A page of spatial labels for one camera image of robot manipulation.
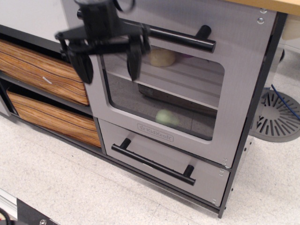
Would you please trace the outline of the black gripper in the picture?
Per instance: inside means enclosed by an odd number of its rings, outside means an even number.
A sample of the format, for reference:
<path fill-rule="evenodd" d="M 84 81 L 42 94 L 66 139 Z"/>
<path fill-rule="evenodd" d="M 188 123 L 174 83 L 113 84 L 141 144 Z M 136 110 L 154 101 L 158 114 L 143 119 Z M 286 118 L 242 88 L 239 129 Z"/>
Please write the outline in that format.
<path fill-rule="evenodd" d="M 117 2 L 77 2 L 84 25 L 58 32 L 55 38 L 82 82 L 91 84 L 93 65 L 89 55 L 127 53 L 127 69 L 132 81 L 141 71 L 142 54 L 150 51 L 149 28 L 132 25 L 119 18 Z"/>

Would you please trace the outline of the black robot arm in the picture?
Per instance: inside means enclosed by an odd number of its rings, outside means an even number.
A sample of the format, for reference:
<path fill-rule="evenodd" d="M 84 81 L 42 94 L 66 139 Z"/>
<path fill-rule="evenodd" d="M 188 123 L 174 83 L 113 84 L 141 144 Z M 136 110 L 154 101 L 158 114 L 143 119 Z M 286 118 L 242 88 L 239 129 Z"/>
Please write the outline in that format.
<path fill-rule="evenodd" d="M 127 68 L 134 81 L 141 71 L 142 56 L 150 52 L 149 27 L 122 21 L 115 0 L 77 0 L 84 25 L 58 32 L 61 54 L 84 83 L 93 80 L 90 55 L 127 54 Z"/>

